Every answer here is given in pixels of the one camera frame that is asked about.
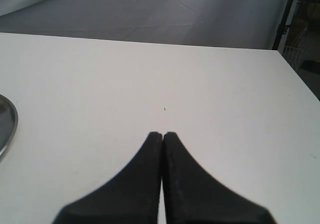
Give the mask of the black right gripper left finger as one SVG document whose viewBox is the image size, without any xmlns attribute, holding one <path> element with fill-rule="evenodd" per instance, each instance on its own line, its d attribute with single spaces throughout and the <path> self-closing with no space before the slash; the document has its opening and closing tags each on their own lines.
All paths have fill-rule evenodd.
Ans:
<svg viewBox="0 0 320 224">
<path fill-rule="evenodd" d="M 157 223 L 162 135 L 148 134 L 132 160 L 110 181 L 64 206 L 54 223 Z"/>
</svg>

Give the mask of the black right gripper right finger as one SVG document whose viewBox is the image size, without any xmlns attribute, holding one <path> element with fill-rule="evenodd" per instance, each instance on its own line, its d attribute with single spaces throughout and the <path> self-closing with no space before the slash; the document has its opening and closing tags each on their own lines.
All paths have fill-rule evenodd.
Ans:
<svg viewBox="0 0 320 224">
<path fill-rule="evenodd" d="M 270 212 L 207 173 L 178 135 L 163 139 L 162 187 L 167 223 L 275 223 Z"/>
</svg>

